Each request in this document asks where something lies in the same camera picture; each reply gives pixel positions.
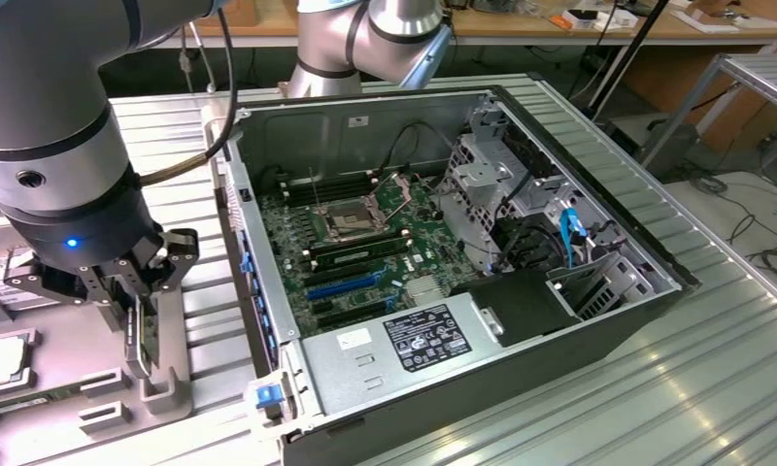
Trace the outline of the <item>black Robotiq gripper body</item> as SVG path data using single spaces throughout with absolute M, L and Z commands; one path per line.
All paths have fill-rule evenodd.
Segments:
M 1 212 L 30 246 L 37 263 L 61 270 L 132 263 L 140 240 L 161 232 L 140 189 L 125 186 L 76 209 L 32 213 L 4 206 Z

